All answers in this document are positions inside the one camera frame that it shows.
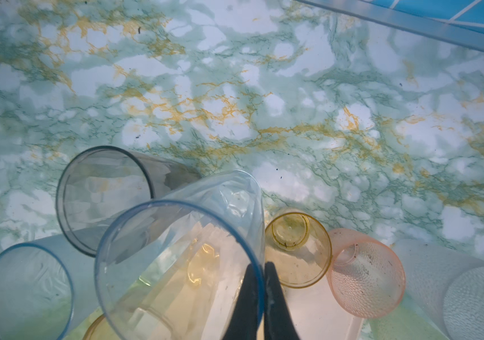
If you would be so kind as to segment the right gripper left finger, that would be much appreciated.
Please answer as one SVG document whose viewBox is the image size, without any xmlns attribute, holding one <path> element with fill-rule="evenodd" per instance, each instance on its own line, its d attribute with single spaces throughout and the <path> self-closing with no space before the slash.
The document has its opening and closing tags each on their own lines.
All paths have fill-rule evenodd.
<svg viewBox="0 0 484 340">
<path fill-rule="evenodd" d="M 256 340 L 258 332 L 258 287 L 253 266 L 248 265 L 233 314 L 223 340 Z"/>
</svg>

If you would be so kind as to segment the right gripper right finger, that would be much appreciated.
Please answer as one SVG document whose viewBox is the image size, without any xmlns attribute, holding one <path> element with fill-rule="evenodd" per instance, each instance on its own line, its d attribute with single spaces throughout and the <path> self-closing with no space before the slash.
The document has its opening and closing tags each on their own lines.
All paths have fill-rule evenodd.
<svg viewBox="0 0 484 340">
<path fill-rule="evenodd" d="M 283 289 L 273 262 L 266 262 L 266 300 L 264 314 L 264 337 L 268 340 L 300 340 L 291 319 Z"/>
</svg>

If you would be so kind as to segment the blue clear faceted glass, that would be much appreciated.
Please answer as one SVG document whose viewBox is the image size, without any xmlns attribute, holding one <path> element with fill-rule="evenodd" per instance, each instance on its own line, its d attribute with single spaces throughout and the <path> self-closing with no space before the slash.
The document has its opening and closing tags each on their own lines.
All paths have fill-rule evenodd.
<svg viewBox="0 0 484 340">
<path fill-rule="evenodd" d="M 262 193 L 247 172 L 202 178 L 120 215 L 95 259 L 95 289 L 121 339 L 223 339 L 248 265 L 263 317 Z"/>
</svg>

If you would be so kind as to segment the amber tall glass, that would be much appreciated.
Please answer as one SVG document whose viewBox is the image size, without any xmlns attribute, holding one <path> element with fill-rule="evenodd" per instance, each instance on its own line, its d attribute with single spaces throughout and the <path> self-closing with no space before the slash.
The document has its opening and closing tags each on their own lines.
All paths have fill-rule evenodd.
<svg viewBox="0 0 484 340">
<path fill-rule="evenodd" d="M 88 328 L 83 340 L 120 340 L 120 338 L 110 327 L 105 316 L 101 315 Z"/>
</svg>

